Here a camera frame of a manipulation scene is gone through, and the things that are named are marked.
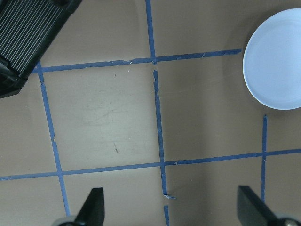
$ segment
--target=metal bolt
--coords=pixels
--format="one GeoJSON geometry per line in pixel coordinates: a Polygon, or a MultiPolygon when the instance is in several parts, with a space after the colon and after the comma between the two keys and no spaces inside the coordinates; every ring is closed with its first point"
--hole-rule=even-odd
{"type": "Polygon", "coordinates": [[[286,220],[285,226],[298,226],[297,222],[294,220],[286,220]]]}

